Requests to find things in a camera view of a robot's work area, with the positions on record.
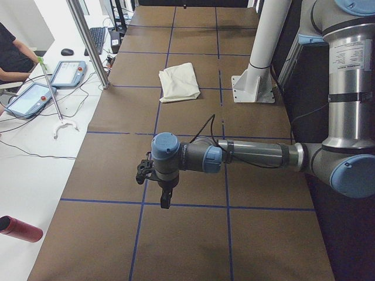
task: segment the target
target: blue joint cap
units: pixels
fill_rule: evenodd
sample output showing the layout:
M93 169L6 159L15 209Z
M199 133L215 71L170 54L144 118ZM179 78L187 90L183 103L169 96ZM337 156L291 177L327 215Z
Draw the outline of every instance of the blue joint cap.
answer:
M205 173L218 173L220 171L222 156L223 151L221 148L210 145L203 157L203 171Z
M330 175L330 185L351 198L375 194L375 155L361 154L341 162Z
M337 6L354 16L375 15L374 1L370 0L335 0Z
M179 150L178 138L172 133L159 133L151 142L151 155L155 160L168 160Z
M327 45L327 42L323 40L323 36L314 36L314 35L303 35L298 34L298 43L300 45L306 46L324 46Z

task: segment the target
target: tablet device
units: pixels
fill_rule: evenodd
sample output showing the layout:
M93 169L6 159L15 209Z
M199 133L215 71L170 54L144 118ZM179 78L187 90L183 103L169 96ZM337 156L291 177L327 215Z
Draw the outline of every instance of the tablet device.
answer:
M17 118L29 119L40 112L51 98L51 92L46 85L33 83L11 101L5 111Z
M74 88L80 84L85 72L84 61L60 61L50 82L56 88Z

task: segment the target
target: person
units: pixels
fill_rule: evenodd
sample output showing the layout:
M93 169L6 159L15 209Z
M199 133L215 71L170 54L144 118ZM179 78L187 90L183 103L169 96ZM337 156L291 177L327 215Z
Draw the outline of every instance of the person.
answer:
M38 57L0 22L0 85L25 81ZM0 104L0 115L4 112Z

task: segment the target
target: person's arm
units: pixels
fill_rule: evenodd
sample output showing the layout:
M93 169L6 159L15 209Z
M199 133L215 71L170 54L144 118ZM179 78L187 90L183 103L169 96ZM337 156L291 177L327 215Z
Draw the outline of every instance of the person's arm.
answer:
M13 41L13 45L17 47L17 49L23 53L25 56L28 56L33 62L38 63L38 57L35 55L33 51L31 51L25 44L23 44L20 40L15 39Z
M0 80L4 82L18 82L25 81L30 73L24 72L6 72L0 67Z

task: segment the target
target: warning sticker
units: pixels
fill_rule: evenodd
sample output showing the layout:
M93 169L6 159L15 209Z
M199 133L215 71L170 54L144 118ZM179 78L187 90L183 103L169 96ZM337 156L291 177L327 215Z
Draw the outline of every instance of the warning sticker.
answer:
M353 69L371 71L372 40L338 45L329 49L329 73Z

